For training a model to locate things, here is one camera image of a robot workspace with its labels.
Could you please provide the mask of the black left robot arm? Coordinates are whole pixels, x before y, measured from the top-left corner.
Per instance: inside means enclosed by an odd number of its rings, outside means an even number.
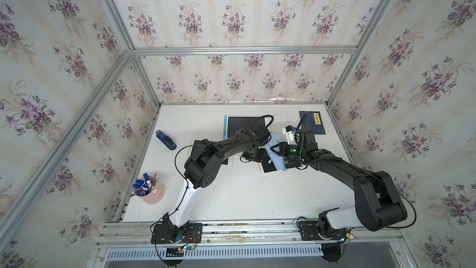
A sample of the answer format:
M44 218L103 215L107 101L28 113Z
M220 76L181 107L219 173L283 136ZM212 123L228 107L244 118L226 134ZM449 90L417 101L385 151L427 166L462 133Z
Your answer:
M251 121L235 136L221 141L207 139L190 145L190 156L184 164L183 187L170 212L159 219L165 234L174 239L185 232L198 194L217 177L224 160L240 154L247 162L266 163L270 157L264 148L271 141L270 125L274 116L263 115Z

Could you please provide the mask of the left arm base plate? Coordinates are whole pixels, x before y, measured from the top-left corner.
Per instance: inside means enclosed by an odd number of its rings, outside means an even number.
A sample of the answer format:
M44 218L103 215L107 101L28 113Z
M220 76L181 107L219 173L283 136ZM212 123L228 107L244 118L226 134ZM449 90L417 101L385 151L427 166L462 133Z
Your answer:
M179 228L158 223L152 230L151 244L200 243L202 233L202 223L186 223Z

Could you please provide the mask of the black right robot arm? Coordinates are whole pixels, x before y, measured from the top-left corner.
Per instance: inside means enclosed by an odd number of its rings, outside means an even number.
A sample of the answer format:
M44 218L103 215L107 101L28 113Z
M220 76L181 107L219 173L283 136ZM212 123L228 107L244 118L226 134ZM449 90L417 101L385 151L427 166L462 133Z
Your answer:
M314 131L306 128L307 121L313 117L311 112L301 111L297 126L286 127L286 131L294 133L294 142L282 142L280 155L298 168L310 167L333 177L354 194L354 206L320 213L317 229L323 235L351 228L365 228L371 232L396 229L397 223L408 219L405 203L410 200L397 190L388 173L360 168L320 148Z

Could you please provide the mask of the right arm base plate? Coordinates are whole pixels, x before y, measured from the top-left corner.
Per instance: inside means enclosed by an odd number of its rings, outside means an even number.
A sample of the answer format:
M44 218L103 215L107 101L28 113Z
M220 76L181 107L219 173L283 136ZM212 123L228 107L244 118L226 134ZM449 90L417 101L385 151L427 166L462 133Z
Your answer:
M296 226L303 241L346 241L350 237L346 228L334 229L326 222L300 220Z

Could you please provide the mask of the light blue cloth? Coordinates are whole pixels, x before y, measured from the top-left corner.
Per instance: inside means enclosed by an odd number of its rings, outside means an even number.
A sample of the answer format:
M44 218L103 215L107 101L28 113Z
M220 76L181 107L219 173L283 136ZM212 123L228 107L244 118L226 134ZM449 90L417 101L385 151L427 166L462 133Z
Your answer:
M270 162L277 171L287 171L284 157L280 155L281 138L277 134L271 134L271 139L265 144L265 150L268 154Z

